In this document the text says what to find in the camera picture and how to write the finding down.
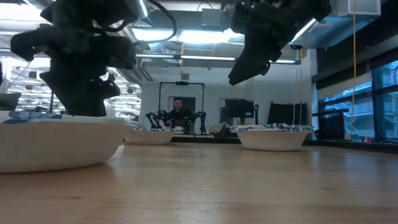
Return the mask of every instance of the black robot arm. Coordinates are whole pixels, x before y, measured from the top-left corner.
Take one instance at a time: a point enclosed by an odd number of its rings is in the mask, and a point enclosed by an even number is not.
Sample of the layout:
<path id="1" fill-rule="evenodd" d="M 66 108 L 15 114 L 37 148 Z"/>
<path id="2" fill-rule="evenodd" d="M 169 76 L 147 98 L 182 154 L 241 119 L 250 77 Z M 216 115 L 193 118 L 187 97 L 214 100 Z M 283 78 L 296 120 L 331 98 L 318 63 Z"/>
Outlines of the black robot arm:
<path id="1" fill-rule="evenodd" d="M 145 114 L 145 117 L 148 118 L 151 128 L 159 128 L 160 129 L 160 128 L 162 128 L 162 126 L 160 125 L 160 121 L 163 121 L 163 122 L 166 121 L 167 115 L 168 114 L 166 111 L 160 110 L 157 113 L 153 113 L 153 112 L 147 113 L 147 114 Z"/>
<path id="2" fill-rule="evenodd" d="M 244 34 L 244 49 L 229 74 L 229 83 L 265 75 L 270 62 L 280 58 L 281 50 L 307 22 L 321 21 L 330 12 L 329 0 L 240 0 L 231 29 Z"/>
<path id="3" fill-rule="evenodd" d="M 159 123 L 157 114 L 151 112 L 151 113 L 145 114 L 145 117 L 147 117 L 150 122 L 150 128 L 162 128 Z"/>
<path id="4" fill-rule="evenodd" d="M 205 135 L 206 134 L 206 126 L 205 126 L 205 121 L 206 121 L 206 112 L 199 111 L 195 113 L 194 115 L 191 115 L 186 118 L 185 122 L 185 128 L 190 129 L 194 124 L 197 118 L 200 118 L 200 134 Z"/>
<path id="5" fill-rule="evenodd" d="M 155 0 L 148 1 L 172 20 L 175 35 L 174 18 Z M 119 32 L 142 19 L 145 6 L 146 0 L 56 0 L 41 13 L 52 25 L 16 34 L 11 51 L 28 62 L 39 52 L 50 56 L 50 71 L 40 77 L 70 115 L 106 116 L 103 100 L 120 91 L 112 80 L 103 81 L 100 76 L 107 67 L 133 69 L 137 45 L 107 32 Z M 119 21 L 123 23 L 113 27 Z"/>

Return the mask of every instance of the yellow cable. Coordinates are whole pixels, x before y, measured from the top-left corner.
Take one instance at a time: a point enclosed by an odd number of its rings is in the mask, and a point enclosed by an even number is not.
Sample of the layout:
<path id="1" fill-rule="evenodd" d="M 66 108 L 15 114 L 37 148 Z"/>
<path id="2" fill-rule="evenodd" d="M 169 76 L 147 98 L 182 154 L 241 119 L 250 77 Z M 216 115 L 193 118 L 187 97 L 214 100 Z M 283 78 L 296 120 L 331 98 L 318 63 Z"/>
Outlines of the yellow cable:
<path id="1" fill-rule="evenodd" d="M 354 131 L 354 108 L 355 108 L 355 87 L 356 87 L 356 0 L 354 0 L 354 88 L 353 88 L 353 104 L 351 105 L 351 132 L 350 139 L 353 139 Z"/>
<path id="2" fill-rule="evenodd" d="M 181 44 L 181 55 L 183 55 L 183 54 L 184 54 L 184 42 L 182 42 L 182 44 Z M 184 61 L 181 59 L 181 72 L 180 72 L 180 75 L 182 75 L 184 73 L 183 70 L 182 70 L 183 63 L 184 63 Z"/>
<path id="3" fill-rule="evenodd" d="M 301 62 L 303 63 L 303 49 L 301 49 Z M 300 65 L 300 125 L 302 125 L 302 113 L 303 113 L 303 103 L 302 103 L 302 87 L 303 87 L 303 64 Z"/>

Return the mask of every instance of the metal pole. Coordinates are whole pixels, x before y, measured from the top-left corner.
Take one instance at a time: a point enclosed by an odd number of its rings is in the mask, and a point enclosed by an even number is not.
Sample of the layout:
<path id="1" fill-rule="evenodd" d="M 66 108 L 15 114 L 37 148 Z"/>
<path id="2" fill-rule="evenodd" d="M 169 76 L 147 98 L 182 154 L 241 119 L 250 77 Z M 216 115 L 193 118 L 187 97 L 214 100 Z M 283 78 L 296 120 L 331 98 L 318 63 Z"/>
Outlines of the metal pole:
<path id="1" fill-rule="evenodd" d="M 158 107 L 158 111 L 160 111 L 160 97 L 162 96 L 162 85 L 164 82 L 160 82 L 159 84 L 159 107 Z"/>
<path id="2" fill-rule="evenodd" d="M 203 87 L 203 92 L 201 94 L 201 111 L 203 112 L 203 110 L 205 109 L 204 105 L 205 105 L 205 84 L 201 84 Z"/>
<path id="3" fill-rule="evenodd" d="M 54 105 L 54 91 L 51 91 L 50 113 L 52 113 L 53 105 Z"/>

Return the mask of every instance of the glass window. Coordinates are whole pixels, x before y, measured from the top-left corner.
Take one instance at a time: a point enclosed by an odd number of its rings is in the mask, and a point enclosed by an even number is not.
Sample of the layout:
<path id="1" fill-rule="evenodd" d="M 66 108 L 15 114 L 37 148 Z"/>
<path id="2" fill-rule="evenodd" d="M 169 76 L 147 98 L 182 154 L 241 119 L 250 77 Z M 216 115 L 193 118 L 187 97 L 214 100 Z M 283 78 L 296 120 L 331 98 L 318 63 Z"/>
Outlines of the glass window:
<path id="1" fill-rule="evenodd" d="M 386 138 L 398 138 L 398 91 L 383 95 Z"/>
<path id="2" fill-rule="evenodd" d="M 346 134 L 351 133 L 351 105 L 351 101 L 346 101 L 334 105 L 327 105 L 325 108 L 327 111 L 349 109 L 349 112 L 344 113 Z M 373 100 L 371 97 L 355 100 L 353 134 L 374 138 Z"/>
<path id="3" fill-rule="evenodd" d="M 355 88 L 355 94 L 369 92 L 369 95 L 370 95 L 371 91 L 372 91 L 372 82 L 363 83 L 362 85 L 358 85 Z M 344 98 L 347 96 L 352 96 L 353 92 L 354 92 L 354 88 L 350 88 L 349 90 L 346 90 L 341 93 L 337 93 L 336 95 L 326 98 L 325 101 L 328 102 L 328 101 Z"/>
<path id="4" fill-rule="evenodd" d="M 398 85 L 398 61 L 383 65 L 380 72 L 383 87 Z"/>

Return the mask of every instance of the window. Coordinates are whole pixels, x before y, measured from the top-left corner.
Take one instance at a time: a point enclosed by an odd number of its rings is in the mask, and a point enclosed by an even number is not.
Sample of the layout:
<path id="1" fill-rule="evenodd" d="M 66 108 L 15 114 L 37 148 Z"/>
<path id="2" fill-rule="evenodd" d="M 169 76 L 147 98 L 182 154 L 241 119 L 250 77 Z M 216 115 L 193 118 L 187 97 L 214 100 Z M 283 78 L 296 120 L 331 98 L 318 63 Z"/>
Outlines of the window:
<path id="1" fill-rule="evenodd" d="M 398 85 L 398 61 L 380 68 L 382 87 Z"/>
<path id="2" fill-rule="evenodd" d="M 367 74 L 372 81 L 362 80 L 363 84 L 355 88 L 353 134 L 358 134 L 360 139 L 370 137 L 376 142 L 398 139 L 398 60 L 374 68 Z M 319 92 L 324 99 L 319 102 L 321 111 L 349 110 L 344 113 L 345 134 L 351 132 L 353 89 L 349 87 L 341 82 Z"/>
<path id="3" fill-rule="evenodd" d="M 352 101 L 345 101 L 333 105 L 326 105 L 325 109 L 327 111 L 349 109 L 349 112 L 344 113 L 344 124 L 345 124 L 345 133 L 346 134 L 351 133 Z M 354 116 L 353 134 L 357 134 L 362 137 L 374 138 L 373 101 L 371 97 L 355 100 L 353 116 Z"/>
<path id="4" fill-rule="evenodd" d="M 359 86 L 357 86 L 355 88 L 355 94 L 366 93 L 366 92 L 370 93 L 371 91 L 372 91 L 372 82 L 364 83 L 364 84 L 359 85 Z M 349 90 L 346 90 L 346 91 L 344 91 L 342 93 L 338 93 L 338 94 L 335 94 L 335 95 L 333 95 L 331 97 L 326 98 L 325 101 L 329 102 L 329 101 L 341 99 L 341 98 L 344 98 L 344 97 L 347 97 L 347 96 L 352 96 L 353 92 L 354 92 L 354 88 L 350 88 Z"/>
<path id="5" fill-rule="evenodd" d="M 398 91 L 383 94 L 386 138 L 398 138 Z"/>

